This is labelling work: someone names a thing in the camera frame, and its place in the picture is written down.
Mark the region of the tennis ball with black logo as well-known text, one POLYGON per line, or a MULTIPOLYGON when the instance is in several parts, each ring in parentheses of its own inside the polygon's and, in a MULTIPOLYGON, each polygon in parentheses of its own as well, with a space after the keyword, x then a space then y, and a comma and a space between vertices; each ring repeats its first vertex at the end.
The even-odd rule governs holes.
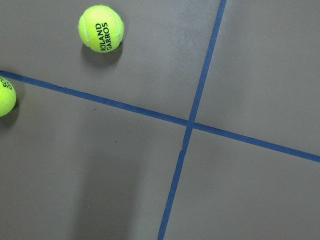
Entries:
POLYGON ((109 53, 120 46, 124 36, 124 23, 112 8, 94 5, 81 15, 78 33, 83 44, 92 51, 109 53))

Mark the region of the tennis ball near tape cross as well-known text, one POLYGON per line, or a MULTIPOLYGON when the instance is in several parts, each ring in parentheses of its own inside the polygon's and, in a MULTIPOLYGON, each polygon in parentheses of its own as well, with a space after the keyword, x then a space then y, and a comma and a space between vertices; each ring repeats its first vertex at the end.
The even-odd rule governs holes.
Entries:
POLYGON ((0 116, 8 114, 16 105, 16 91, 4 77, 0 77, 0 116))

